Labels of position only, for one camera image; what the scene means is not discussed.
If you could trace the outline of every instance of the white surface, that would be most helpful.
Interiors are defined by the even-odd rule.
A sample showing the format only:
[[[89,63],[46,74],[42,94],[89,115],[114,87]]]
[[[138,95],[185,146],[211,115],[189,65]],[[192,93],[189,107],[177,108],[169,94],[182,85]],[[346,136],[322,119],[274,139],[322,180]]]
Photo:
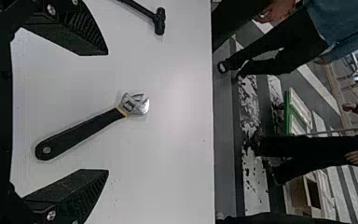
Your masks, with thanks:
[[[259,23],[257,21],[253,21],[254,24],[263,32],[264,34],[268,33],[272,28],[274,28],[271,23]],[[325,101],[330,104],[330,106],[337,112],[339,116],[341,113],[339,112],[339,108],[337,105],[336,99],[333,95],[327,90],[324,84],[310,71],[306,64],[303,64],[297,68],[297,71],[303,76],[309,84],[325,99]]]
[[[165,7],[165,36],[115,0],[86,1],[110,50],[106,57],[79,57],[17,33],[11,180],[22,196],[81,168],[108,169],[87,223],[211,224],[210,1],[138,2]],[[146,117],[119,121],[55,161],[36,160],[40,140],[112,108],[125,91],[148,94]]]

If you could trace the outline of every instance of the person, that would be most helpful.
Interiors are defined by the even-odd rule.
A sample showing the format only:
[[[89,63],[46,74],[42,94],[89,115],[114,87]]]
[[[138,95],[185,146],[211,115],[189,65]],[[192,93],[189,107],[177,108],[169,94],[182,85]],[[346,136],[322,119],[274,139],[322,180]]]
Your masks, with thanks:
[[[270,4],[271,0],[223,0],[212,12],[213,52]]]
[[[285,19],[291,11],[300,8],[303,1],[292,2],[282,0],[223,0],[212,13],[213,52],[232,37],[245,23],[254,18],[263,21],[260,12],[268,12],[266,18],[272,21]]]
[[[358,114],[358,105],[343,105],[344,111]],[[264,136],[251,138],[256,156],[292,158],[278,167],[268,167],[277,185],[330,166],[358,166],[358,135],[312,137]]]
[[[264,9],[264,17],[257,21],[276,21],[284,11],[293,8],[295,0],[277,0],[285,9]],[[358,1],[309,0],[301,9],[254,43],[220,62],[217,68],[225,74],[240,70],[241,77],[252,75],[287,74],[320,56],[315,62],[327,64],[358,49]],[[282,49],[275,58],[254,60],[254,57],[276,49]]]
[[[287,215],[281,213],[260,213],[249,217],[227,217],[224,220],[216,220],[216,224],[343,224],[342,222]]]

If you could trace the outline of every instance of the black tool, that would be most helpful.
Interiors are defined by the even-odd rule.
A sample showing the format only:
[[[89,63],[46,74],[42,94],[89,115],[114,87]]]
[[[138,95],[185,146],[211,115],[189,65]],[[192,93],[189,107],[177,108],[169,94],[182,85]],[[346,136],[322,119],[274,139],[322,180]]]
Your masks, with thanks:
[[[77,55],[108,54],[103,34],[82,0],[40,1],[23,28]]]
[[[81,0],[0,0],[0,223],[83,224],[108,171],[82,170],[25,198],[10,183],[14,123],[10,42],[21,27],[79,55],[108,53]]]
[[[146,17],[150,18],[150,20],[152,20],[152,22],[155,24],[156,35],[164,35],[166,16],[165,16],[165,9],[163,7],[159,7],[157,9],[157,12],[153,13],[149,9],[139,5],[133,0],[118,0],[118,1],[146,15]]]
[[[88,139],[109,124],[128,116],[142,116],[149,110],[149,99],[144,94],[124,94],[121,103],[101,115],[86,120],[75,127],[57,133],[36,146],[35,155],[41,161],[49,161],[80,142]]]

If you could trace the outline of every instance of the wrench head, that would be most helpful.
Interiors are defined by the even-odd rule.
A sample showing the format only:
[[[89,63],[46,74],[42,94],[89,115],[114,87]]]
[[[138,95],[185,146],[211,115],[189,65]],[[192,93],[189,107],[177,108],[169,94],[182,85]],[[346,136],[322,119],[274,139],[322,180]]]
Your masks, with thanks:
[[[150,100],[145,94],[129,95],[125,93],[118,106],[127,116],[142,116],[149,111]]]

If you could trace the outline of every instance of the black pants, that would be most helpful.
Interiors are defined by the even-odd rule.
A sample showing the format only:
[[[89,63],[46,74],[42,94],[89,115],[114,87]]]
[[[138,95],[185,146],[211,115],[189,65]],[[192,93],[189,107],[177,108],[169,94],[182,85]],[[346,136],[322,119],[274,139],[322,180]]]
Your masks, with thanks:
[[[349,164],[345,154],[358,151],[358,135],[343,137],[277,136],[266,137],[260,153],[266,157],[292,158],[273,168],[279,183],[330,166]]]
[[[224,0],[212,13],[213,52],[246,22],[260,13],[271,0]]]
[[[247,63],[242,72],[250,75],[280,75],[291,73],[324,52],[328,46],[319,36],[305,7],[281,22],[250,46],[227,59],[230,67],[239,69],[245,61],[276,49],[275,58]]]
[[[228,217],[216,224],[341,224],[327,219],[292,216],[280,213],[261,213],[251,217]]]

